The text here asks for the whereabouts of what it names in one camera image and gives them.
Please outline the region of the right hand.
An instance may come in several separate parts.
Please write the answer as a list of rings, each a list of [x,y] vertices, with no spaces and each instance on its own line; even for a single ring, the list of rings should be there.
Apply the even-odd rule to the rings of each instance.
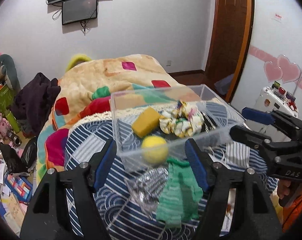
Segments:
[[[279,204],[282,207],[290,207],[292,204],[291,198],[293,196],[291,190],[292,182],[289,180],[279,180],[277,194],[279,197]]]

